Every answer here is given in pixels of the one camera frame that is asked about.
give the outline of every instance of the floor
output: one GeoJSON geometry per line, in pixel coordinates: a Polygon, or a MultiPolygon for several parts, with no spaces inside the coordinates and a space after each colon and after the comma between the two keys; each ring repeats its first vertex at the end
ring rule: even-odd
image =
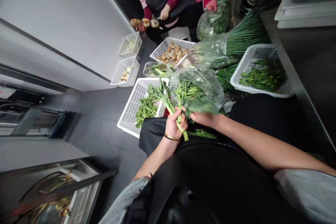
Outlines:
{"type": "MultiPolygon", "coordinates": [[[[147,37],[143,38],[144,50],[139,60],[137,78],[143,78],[143,68],[149,55],[157,47],[147,37]]],[[[97,223],[106,213],[120,192],[131,182],[146,160],[146,154],[139,149],[139,139],[117,127],[132,87],[113,88],[98,91],[77,92],[49,96],[44,103],[47,108],[75,112],[75,122],[65,140],[108,169],[118,169],[112,181],[102,188],[103,198],[97,202],[99,213],[92,217],[97,223]]]]}

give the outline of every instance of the plastic basket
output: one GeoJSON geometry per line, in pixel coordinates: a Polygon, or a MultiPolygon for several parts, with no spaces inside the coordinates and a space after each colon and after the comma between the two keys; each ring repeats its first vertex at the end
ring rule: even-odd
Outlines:
{"type": "MultiPolygon", "coordinates": [[[[167,85],[169,83],[168,78],[162,78],[162,81],[167,85]]],[[[123,131],[130,133],[137,138],[140,137],[141,128],[137,128],[135,125],[135,114],[138,112],[140,103],[139,99],[143,99],[148,96],[147,89],[148,85],[152,84],[153,87],[160,86],[160,79],[158,78],[138,78],[136,84],[133,88],[131,96],[129,97],[126,107],[121,114],[121,117],[118,121],[117,127],[122,129],[123,131]]],[[[165,113],[166,106],[162,103],[162,101],[157,101],[154,103],[158,106],[155,117],[162,117],[165,113]]]]}
{"type": "Polygon", "coordinates": [[[239,84],[241,74],[244,72],[250,72],[254,66],[254,62],[257,60],[263,60],[266,58],[278,58],[278,53],[272,44],[256,44],[250,46],[240,63],[238,64],[234,74],[231,77],[230,83],[235,89],[241,90],[247,93],[264,93],[269,94],[277,98],[288,98],[294,93],[292,91],[292,85],[288,78],[286,82],[276,91],[276,93],[255,89],[253,87],[247,87],[239,84]]]}
{"type": "Polygon", "coordinates": [[[137,59],[134,57],[123,59],[119,62],[119,65],[117,67],[116,73],[114,74],[114,77],[112,78],[112,81],[110,83],[111,86],[117,86],[117,87],[128,87],[133,86],[135,83],[135,79],[137,78],[137,74],[139,72],[140,64],[137,61],[137,59]],[[119,82],[120,78],[124,71],[126,71],[127,67],[131,67],[131,70],[128,74],[128,78],[126,82],[119,82]]]}
{"type": "Polygon", "coordinates": [[[123,58],[130,58],[133,56],[137,56],[139,49],[141,47],[141,44],[142,44],[142,40],[140,38],[139,32],[132,33],[124,38],[118,55],[123,58]],[[130,43],[132,40],[134,40],[134,47],[131,51],[126,52],[126,48],[127,48],[126,43],[130,43]]]}
{"type": "MultiPolygon", "coordinates": [[[[190,49],[195,44],[195,42],[190,42],[190,41],[186,41],[186,40],[179,40],[179,39],[176,39],[176,38],[167,37],[154,50],[154,52],[152,52],[152,54],[150,55],[150,57],[153,58],[153,59],[155,59],[157,62],[162,62],[161,60],[158,60],[156,57],[157,56],[161,56],[167,50],[170,42],[174,42],[176,45],[181,46],[181,48],[184,48],[184,49],[190,49]]],[[[180,59],[180,61],[176,65],[179,66],[186,57],[187,57],[187,54],[185,54],[183,56],[183,58],[180,59]]]]}

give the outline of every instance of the bracelet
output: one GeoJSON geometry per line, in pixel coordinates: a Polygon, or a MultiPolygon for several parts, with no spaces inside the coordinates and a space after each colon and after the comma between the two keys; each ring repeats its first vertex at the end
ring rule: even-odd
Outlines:
{"type": "Polygon", "coordinates": [[[173,140],[173,141],[181,142],[181,139],[171,137],[171,136],[167,135],[166,133],[164,135],[165,135],[165,138],[168,138],[168,139],[173,140]]]}

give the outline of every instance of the white plastic stool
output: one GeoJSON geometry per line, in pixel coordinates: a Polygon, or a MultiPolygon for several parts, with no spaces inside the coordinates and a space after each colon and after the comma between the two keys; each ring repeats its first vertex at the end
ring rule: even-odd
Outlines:
{"type": "Polygon", "coordinates": [[[173,37],[175,39],[185,39],[188,38],[188,41],[191,41],[189,28],[188,26],[185,27],[176,27],[174,29],[171,29],[168,32],[169,37],[173,37]]]}

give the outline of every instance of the metal rack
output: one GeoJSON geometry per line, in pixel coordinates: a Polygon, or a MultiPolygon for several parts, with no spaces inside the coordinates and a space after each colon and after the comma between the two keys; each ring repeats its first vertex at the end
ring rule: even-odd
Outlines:
{"type": "MultiPolygon", "coordinates": [[[[23,168],[0,173],[0,222],[13,223],[20,216],[49,202],[62,197],[70,197],[71,204],[59,223],[89,223],[102,181],[112,177],[116,171],[100,172],[92,166],[88,159],[74,159],[41,166],[23,168]],[[36,194],[31,188],[43,177],[55,171],[73,170],[74,180],[61,188],[45,194],[36,194]],[[22,196],[29,194],[20,202],[22,196]]],[[[28,223],[29,216],[21,218],[17,223],[28,223]]]]}

